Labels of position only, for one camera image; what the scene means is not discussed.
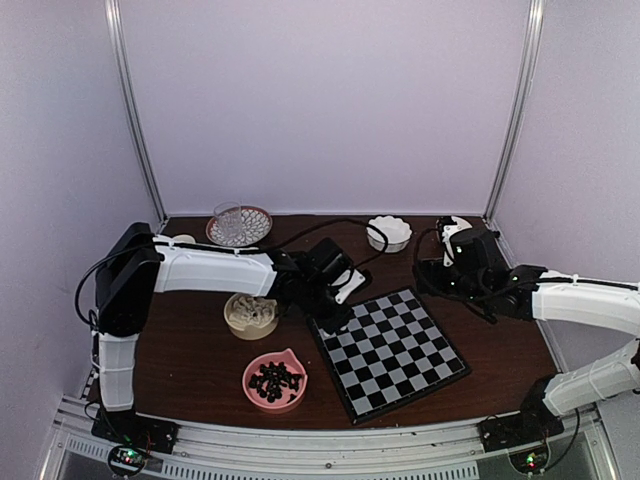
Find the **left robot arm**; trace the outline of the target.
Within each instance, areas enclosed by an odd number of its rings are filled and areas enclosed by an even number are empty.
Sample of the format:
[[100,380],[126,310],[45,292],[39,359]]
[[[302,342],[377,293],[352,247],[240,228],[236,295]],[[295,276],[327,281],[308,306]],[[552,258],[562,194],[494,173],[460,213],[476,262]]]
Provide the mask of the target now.
[[95,276],[97,353],[106,429],[123,444],[137,442],[144,424],[134,409],[133,376],[139,335],[156,293],[241,293],[293,304],[327,333],[347,322],[348,297],[368,286],[330,238],[308,251],[229,249],[178,242],[134,223],[99,265]]

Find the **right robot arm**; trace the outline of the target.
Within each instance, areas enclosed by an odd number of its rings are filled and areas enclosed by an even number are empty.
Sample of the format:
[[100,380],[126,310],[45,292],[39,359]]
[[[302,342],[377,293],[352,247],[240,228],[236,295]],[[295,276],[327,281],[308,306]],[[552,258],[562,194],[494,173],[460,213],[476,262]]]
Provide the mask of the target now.
[[639,286],[563,274],[543,266],[509,268],[488,230],[437,228],[443,257],[413,258],[418,288],[456,301],[490,324],[504,316],[565,321],[623,332],[631,341],[568,373],[537,380],[513,419],[519,440],[535,440],[557,418],[639,388]]

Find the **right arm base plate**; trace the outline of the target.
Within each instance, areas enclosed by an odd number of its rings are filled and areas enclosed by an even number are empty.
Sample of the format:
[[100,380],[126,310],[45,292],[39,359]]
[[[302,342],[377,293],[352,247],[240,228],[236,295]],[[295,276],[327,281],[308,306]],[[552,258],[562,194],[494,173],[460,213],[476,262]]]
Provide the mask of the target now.
[[564,432],[562,420],[545,407],[524,408],[506,416],[490,416],[478,424],[486,452],[542,442]]

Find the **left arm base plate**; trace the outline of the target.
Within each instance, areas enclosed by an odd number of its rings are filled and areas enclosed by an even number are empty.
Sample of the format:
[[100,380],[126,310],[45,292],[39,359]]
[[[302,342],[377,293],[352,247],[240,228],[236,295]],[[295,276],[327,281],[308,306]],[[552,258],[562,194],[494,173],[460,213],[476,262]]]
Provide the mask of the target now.
[[100,409],[93,422],[93,436],[141,450],[171,454],[179,426],[172,421],[138,415],[134,410]]

